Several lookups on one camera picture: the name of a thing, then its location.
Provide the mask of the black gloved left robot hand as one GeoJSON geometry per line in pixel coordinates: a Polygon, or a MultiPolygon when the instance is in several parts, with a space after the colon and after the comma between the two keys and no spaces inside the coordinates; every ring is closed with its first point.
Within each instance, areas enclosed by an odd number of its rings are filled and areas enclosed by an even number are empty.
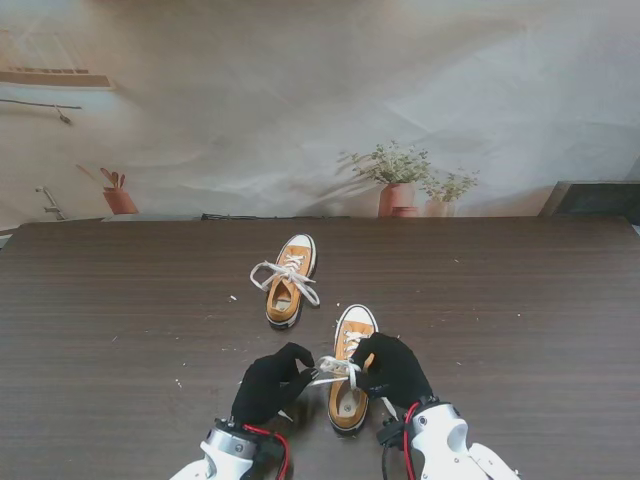
{"type": "Polygon", "coordinates": [[[311,352],[289,342],[249,366],[232,404],[231,416],[241,425],[265,424],[292,404],[317,375],[311,352]]]}

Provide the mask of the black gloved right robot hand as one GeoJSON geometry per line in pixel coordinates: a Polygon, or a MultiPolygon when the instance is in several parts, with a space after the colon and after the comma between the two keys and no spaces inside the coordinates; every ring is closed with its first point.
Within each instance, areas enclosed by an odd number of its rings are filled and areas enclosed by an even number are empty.
{"type": "Polygon", "coordinates": [[[413,351],[400,339],[380,332],[361,340],[350,361],[361,368],[356,386],[371,398],[387,398],[409,409],[433,390],[413,351]]]}

